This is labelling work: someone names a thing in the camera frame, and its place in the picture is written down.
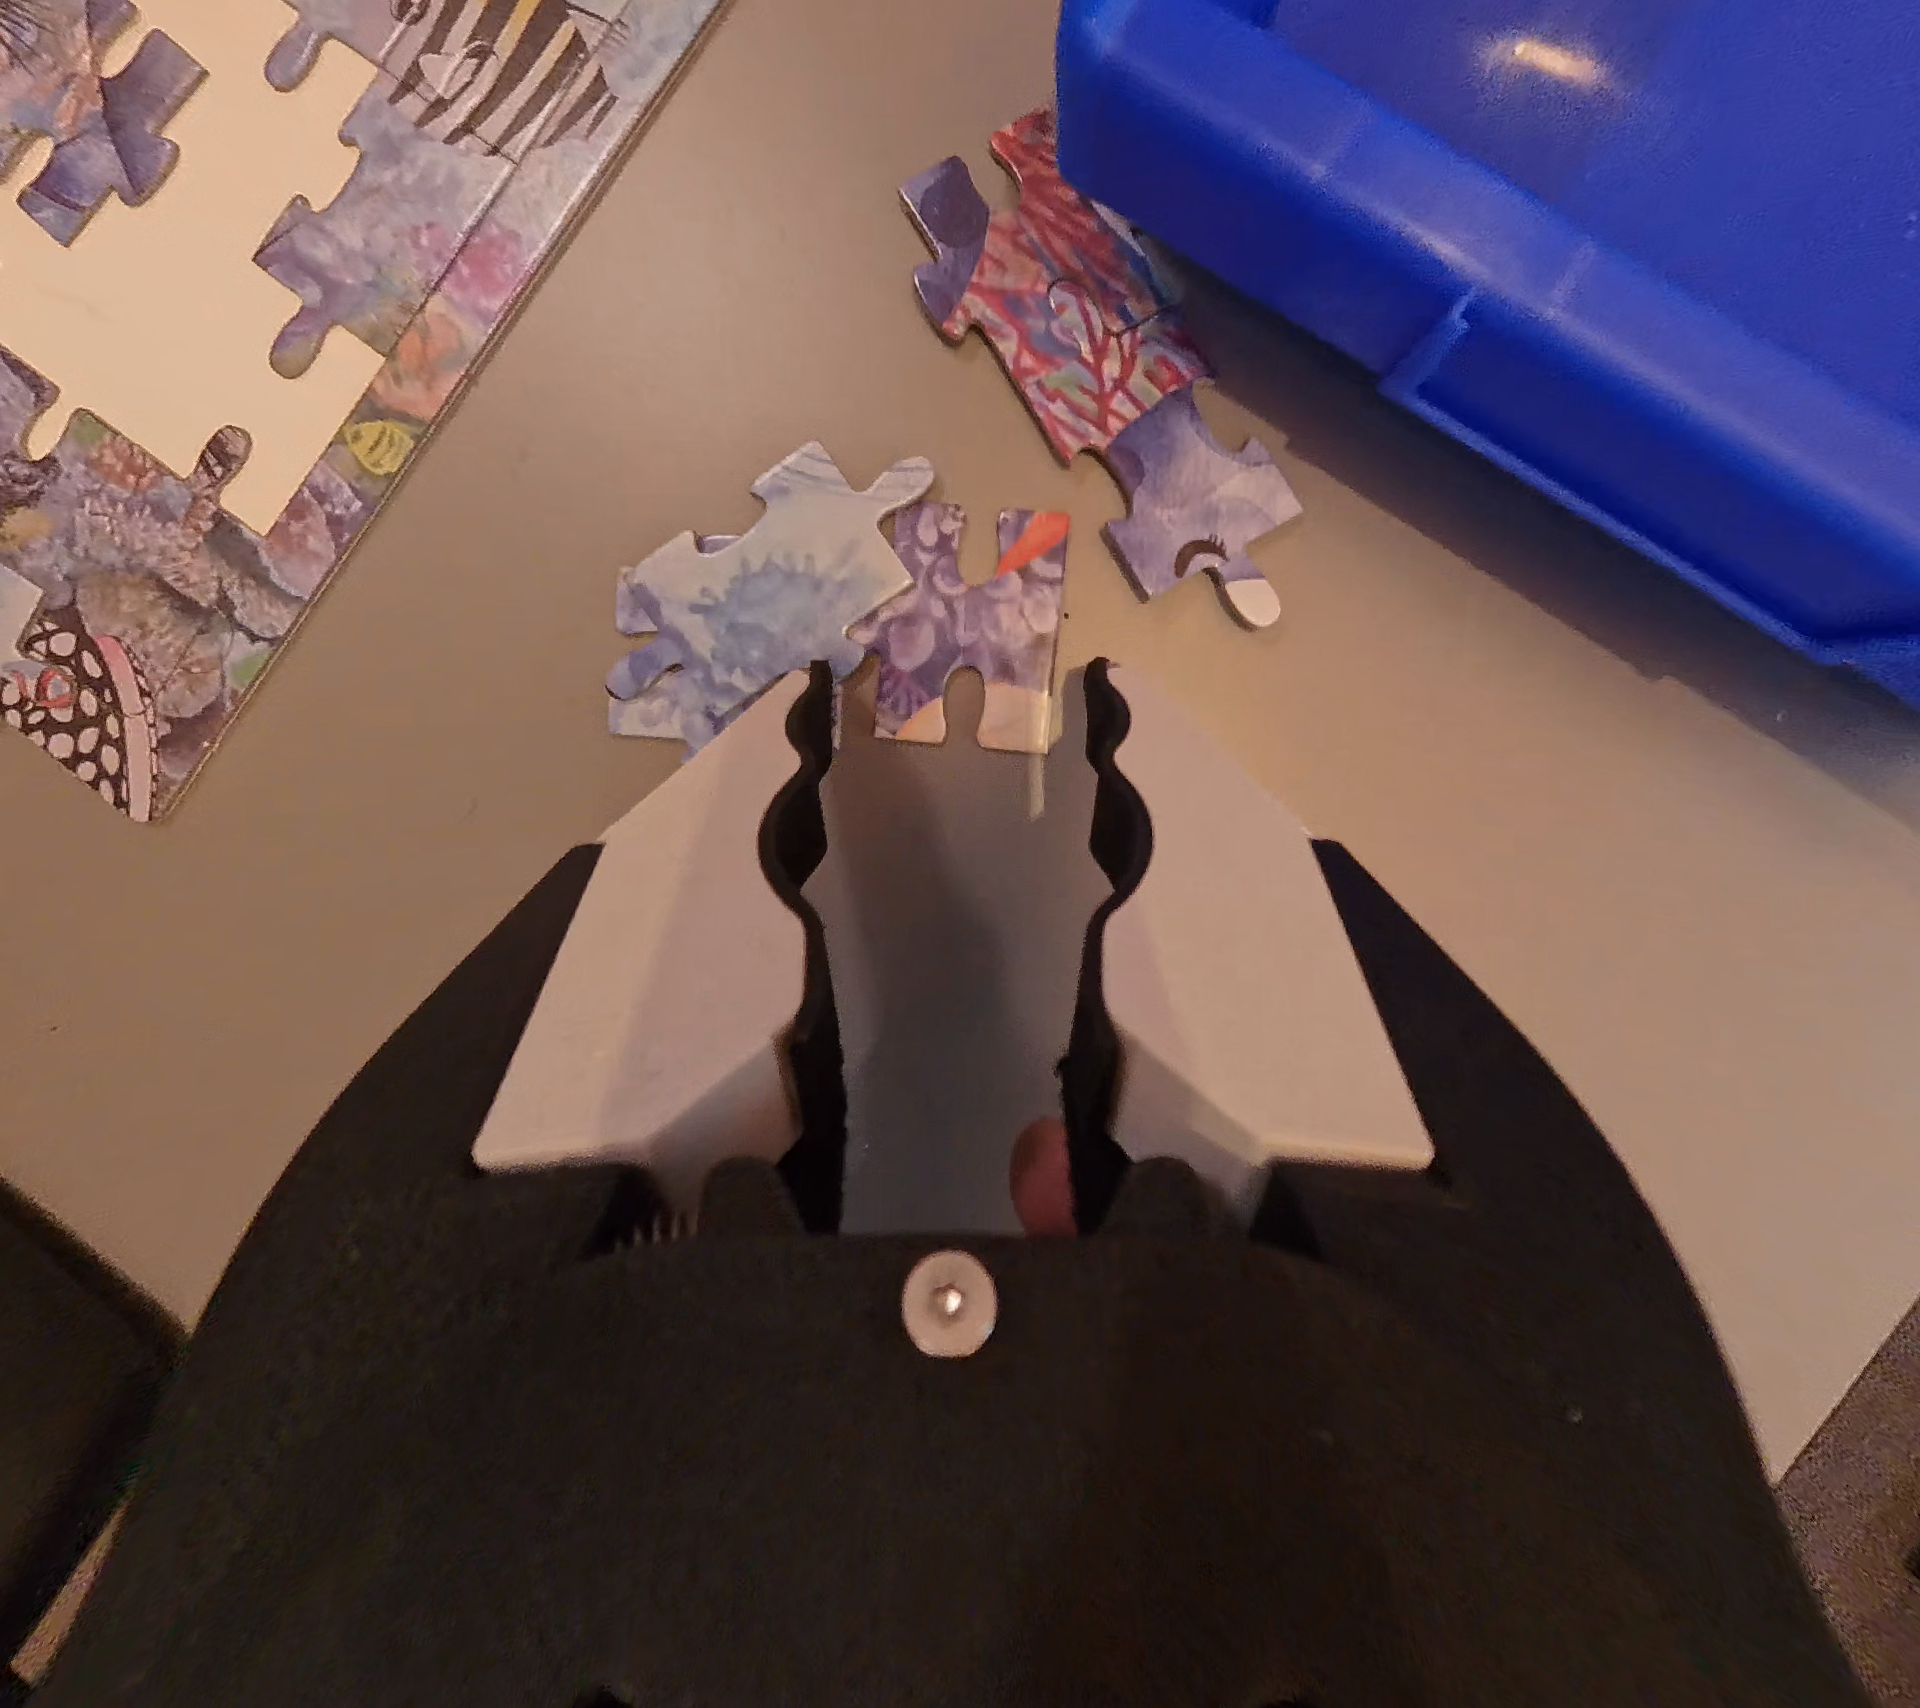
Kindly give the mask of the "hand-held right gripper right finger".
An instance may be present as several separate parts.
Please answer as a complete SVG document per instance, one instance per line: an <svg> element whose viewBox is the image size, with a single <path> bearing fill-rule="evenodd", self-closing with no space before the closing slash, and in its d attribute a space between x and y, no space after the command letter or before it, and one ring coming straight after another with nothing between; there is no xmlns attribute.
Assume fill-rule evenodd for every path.
<svg viewBox="0 0 1920 1708"><path fill-rule="evenodd" d="M1058 1064L1074 1225L1134 1166L1192 1169L1242 1224L1274 1167L1435 1161L1315 836L1142 671L1083 669L1088 917Z"/></svg>

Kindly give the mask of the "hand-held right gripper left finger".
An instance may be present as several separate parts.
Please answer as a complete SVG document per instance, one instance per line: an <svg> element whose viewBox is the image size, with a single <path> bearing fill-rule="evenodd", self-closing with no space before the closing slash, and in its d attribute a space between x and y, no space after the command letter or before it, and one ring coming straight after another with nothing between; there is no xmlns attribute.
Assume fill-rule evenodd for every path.
<svg viewBox="0 0 1920 1708"><path fill-rule="evenodd" d="M636 1167L691 1218L715 1167L756 1159L810 1232L843 1227L846 1054L807 891L836 748L838 685L810 663L600 833L479 1169Z"/></svg>

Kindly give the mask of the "purple puzzle piece orange patch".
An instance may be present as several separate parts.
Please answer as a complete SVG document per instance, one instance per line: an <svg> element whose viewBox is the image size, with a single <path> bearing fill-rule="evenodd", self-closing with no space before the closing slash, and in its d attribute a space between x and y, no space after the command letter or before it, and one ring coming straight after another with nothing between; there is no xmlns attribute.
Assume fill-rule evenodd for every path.
<svg viewBox="0 0 1920 1708"><path fill-rule="evenodd" d="M997 568L972 581L960 505L925 499L894 513L890 544L909 583L849 631L877 659L877 738L947 741L948 681L966 671L982 690L981 748L1049 751L1071 528L1058 510L1001 512Z"/></svg>

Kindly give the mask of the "ocean jigsaw puzzle board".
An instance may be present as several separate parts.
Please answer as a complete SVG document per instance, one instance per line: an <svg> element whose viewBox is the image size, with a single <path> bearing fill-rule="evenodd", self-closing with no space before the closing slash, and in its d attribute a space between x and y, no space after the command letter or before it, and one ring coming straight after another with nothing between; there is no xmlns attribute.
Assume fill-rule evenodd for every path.
<svg viewBox="0 0 1920 1708"><path fill-rule="evenodd" d="M163 820L731 0L130 0L204 65L70 246L4 168L4 728Z"/></svg>

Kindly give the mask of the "person's right hand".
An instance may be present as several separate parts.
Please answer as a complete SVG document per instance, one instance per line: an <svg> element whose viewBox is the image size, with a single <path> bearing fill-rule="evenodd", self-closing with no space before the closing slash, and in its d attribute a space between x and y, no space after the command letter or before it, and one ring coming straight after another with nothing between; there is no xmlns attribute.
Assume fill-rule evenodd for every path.
<svg viewBox="0 0 1920 1708"><path fill-rule="evenodd" d="M1008 1187L1026 1236L1079 1234L1071 1138L1060 1117L1039 1116L1021 1127L1010 1149Z"/></svg>

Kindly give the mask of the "pale blue purple puzzle piece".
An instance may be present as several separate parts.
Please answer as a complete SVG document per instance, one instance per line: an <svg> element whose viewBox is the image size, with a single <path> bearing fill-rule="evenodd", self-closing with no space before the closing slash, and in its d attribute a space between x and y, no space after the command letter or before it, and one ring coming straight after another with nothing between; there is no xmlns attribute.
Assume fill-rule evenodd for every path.
<svg viewBox="0 0 1920 1708"><path fill-rule="evenodd" d="M615 626L635 645L604 681L613 735L677 738L695 758L786 674L722 663L708 615L693 608L691 590L713 588L708 561L741 539L680 530L619 571Z"/></svg>

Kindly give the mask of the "light blue puzzle piece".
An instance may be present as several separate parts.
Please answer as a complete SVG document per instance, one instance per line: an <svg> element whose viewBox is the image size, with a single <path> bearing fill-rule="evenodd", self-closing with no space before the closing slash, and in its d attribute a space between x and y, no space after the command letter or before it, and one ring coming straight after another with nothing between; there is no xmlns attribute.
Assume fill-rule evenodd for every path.
<svg viewBox="0 0 1920 1708"><path fill-rule="evenodd" d="M846 675L859 662L851 627L909 583L881 524L934 478L932 460L910 455L855 488L818 439L762 472L755 526L693 541L702 577L689 604L705 624L713 685L749 696L816 659Z"/></svg>

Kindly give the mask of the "joined pink coral puzzle pieces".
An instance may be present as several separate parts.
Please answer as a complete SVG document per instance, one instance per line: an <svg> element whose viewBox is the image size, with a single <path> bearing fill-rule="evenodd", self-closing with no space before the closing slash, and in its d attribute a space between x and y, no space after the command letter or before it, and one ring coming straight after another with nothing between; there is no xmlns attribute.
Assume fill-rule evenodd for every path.
<svg viewBox="0 0 1920 1708"><path fill-rule="evenodd" d="M1225 446L1201 408L1216 371L1138 230L1060 168L1058 111L1002 124L990 152L1014 188L992 208L951 154L900 184L925 244L914 286L951 343L981 336L1062 465L1099 460L1122 512L1103 537L1134 592L1208 577L1228 615L1264 631L1281 594L1252 550L1301 513L1274 454Z"/></svg>

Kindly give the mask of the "blue plastic bin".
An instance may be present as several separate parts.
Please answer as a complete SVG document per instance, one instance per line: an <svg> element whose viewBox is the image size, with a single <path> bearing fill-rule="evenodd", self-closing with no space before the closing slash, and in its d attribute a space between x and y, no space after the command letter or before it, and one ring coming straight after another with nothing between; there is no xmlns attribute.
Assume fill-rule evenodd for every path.
<svg viewBox="0 0 1920 1708"><path fill-rule="evenodd" d="M1918 0L1062 0L1062 169L1916 705Z"/></svg>

